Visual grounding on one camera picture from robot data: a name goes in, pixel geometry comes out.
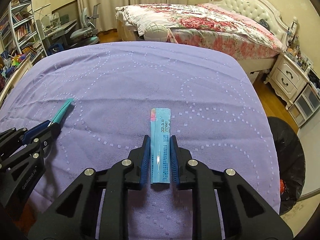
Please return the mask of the purple bedspread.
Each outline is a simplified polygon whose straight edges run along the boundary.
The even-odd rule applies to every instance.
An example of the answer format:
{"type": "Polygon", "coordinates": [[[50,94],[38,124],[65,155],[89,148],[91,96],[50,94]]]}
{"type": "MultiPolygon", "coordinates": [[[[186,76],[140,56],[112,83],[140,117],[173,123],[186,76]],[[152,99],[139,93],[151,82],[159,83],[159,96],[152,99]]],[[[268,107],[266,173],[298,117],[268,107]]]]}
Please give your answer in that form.
{"type": "MultiPolygon", "coordinates": [[[[45,172],[28,200],[39,217],[86,169],[111,168],[150,137],[153,108],[169,108],[170,137],[210,169],[234,169],[278,214],[273,135],[238,62],[200,47],[114,42],[39,61],[1,107],[1,130],[52,121],[68,98],[60,135],[45,148],[45,172]]],[[[192,191],[151,184],[127,193],[128,239],[193,239],[192,191]]]]}

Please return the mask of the red knotted plastic bag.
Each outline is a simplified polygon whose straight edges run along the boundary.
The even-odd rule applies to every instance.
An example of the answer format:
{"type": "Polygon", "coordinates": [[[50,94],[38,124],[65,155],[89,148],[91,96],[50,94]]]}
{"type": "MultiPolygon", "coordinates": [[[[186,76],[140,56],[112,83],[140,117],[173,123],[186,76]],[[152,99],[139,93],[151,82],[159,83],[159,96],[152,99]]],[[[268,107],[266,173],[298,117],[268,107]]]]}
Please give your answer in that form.
{"type": "Polygon", "coordinates": [[[280,179],[280,194],[283,194],[285,192],[285,183],[282,179],[280,179]]]}

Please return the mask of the white tufted headboard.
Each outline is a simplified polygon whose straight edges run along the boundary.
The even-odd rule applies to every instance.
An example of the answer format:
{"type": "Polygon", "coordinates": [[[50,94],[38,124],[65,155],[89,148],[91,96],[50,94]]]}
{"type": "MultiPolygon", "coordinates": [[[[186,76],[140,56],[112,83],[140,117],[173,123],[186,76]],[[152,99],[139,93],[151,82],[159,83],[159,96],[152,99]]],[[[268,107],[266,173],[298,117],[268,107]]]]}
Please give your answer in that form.
{"type": "Polygon", "coordinates": [[[210,2],[256,22],[264,20],[270,32],[285,45],[296,39],[298,19],[294,17],[292,23],[287,25],[282,20],[280,11],[268,0],[210,0],[210,2]]]}

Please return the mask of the study desk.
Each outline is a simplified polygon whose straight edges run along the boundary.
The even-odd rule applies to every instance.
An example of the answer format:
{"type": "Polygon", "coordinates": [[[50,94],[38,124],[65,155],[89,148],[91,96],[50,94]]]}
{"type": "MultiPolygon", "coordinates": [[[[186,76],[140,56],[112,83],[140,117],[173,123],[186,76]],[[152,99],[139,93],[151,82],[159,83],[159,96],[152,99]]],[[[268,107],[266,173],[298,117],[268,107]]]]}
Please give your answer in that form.
{"type": "Polygon", "coordinates": [[[46,50],[46,52],[49,52],[49,47],[52,46],[54,44],[54,41],[56,40],[62,40],[62,47],[64,49],[70,47],[70,45],[67,42],[66,35],[74,27],[76,27],[77,23],[77,20],[72,20],[62,25],[58,25],[57,27],[50,27],[48,30],[44,30],[42,27],[41,20],[35,20],[37,33],[42,44],[44,45],[44,49],[46,50]]]}

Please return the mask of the floral quilt bed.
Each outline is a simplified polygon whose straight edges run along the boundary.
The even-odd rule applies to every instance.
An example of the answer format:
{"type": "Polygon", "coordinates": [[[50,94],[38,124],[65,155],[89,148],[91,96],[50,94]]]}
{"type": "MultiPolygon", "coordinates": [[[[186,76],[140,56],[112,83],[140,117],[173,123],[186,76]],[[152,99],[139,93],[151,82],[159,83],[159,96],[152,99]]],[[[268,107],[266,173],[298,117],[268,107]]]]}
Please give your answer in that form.
{"type": "Polygon", "coordinates": [[[116,7],[116,19],[145,41],[220,51],[236,60],[266,59],[282,42],[254,20],[210,3],[135,4],[116,7]]]}

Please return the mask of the white nightstand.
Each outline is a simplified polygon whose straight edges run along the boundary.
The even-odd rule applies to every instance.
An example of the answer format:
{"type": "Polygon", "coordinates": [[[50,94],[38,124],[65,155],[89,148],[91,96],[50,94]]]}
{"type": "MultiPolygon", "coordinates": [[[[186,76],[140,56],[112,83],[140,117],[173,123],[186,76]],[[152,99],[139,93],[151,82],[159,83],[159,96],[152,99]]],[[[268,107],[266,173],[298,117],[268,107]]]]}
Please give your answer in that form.
{"type": "Polygon", "coordinates": [[[286,102],[285,108],[288,111],[309,83],[309,78],[295,61],[285,53],[280,53],[264,81],[264,84],[268,83],[276,95],[286,102]]]}

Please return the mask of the clear plastic drawer unit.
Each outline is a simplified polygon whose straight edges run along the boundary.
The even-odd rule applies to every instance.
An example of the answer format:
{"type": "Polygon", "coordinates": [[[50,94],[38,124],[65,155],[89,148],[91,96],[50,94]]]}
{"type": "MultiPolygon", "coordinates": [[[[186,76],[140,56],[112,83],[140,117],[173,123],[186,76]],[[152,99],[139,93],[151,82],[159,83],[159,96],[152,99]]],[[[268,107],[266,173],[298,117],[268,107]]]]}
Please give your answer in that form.
{"type": "Polygon", "coordinates": [[[301,128],[319,109],[319,93],[311,84],[307,84],[289,108],[289,113],[298,128],[301,128]]]}

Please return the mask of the white bookshelf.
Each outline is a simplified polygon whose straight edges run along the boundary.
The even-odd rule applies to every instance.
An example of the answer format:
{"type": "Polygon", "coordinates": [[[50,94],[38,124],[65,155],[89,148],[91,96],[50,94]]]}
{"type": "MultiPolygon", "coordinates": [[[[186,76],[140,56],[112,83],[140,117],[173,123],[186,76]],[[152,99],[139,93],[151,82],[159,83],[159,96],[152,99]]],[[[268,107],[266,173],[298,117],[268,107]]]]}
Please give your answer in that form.
{"type": "Polygon", "coordinates": [[[29,55],[34,65],[47,56],[36,26],[33,0],[11,0],[1,16],[1,48],[8,57],[29,55]]]}

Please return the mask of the blue sachet packet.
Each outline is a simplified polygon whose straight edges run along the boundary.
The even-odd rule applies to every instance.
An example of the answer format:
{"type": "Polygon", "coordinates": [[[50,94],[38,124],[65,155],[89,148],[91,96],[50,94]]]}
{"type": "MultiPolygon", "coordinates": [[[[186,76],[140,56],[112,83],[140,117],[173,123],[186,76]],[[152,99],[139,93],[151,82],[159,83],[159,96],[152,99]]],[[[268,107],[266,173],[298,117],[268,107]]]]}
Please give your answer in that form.
{"type": "Polygon", "coordinates": [[[169,108],[153,108],[150,118],[151,184],[170,183],[169,108]]]}

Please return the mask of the black lined trash bin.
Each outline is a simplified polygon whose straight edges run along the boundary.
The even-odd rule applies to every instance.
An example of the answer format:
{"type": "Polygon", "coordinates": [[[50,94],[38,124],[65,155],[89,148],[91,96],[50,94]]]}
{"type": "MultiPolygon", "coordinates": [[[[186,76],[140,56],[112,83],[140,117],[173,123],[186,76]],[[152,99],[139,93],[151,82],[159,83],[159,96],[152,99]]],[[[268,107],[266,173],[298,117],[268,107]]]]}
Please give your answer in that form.
{"type": "Polygon", "coordinates": [[[305,155],[300,139],[284,120],[269,116],[268,124],[276,148],[280,179],[285,192],[280,194],[280,214],[288,213],[298,202],[305,183],[305,155]]]}

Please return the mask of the grey desk chair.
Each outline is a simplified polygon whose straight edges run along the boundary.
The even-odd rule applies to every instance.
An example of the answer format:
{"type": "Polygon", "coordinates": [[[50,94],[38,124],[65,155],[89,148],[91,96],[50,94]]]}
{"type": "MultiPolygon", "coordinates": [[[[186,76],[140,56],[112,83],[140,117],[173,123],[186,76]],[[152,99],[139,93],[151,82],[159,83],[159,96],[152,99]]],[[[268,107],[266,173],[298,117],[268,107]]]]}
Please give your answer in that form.
{"type": "Polygon", "coordinates": [[[82,10],[80,18],[82,28],[74,31],[71,34],[70,39],[75,42],[75,44],[72,44],[70,48],[79,48],[100,43],[99,37],[97,37],[97,18],[99,17],[99,5],[100,3],[94,5],[93,15],[88,15],[87,8],[82,10]]]}

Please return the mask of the teal white small box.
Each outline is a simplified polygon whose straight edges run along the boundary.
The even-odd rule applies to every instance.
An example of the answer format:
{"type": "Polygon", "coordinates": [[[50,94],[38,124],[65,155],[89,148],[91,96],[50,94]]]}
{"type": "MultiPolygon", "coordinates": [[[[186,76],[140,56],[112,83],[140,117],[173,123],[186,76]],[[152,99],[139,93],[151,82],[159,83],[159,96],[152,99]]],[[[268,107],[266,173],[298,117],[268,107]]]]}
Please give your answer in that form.
{"type": "Polygon", "coordinates": [[[68,107],[71,105],[73,102],[73,98],[68,98],[63,106],[59,109],[59,111],[56,113],[54,116],[53,120],[49,123],[48,126],[52,125],[53,123],[59,124],[61,120],[63,119],[65,113],[67,112],[68,107]]]}

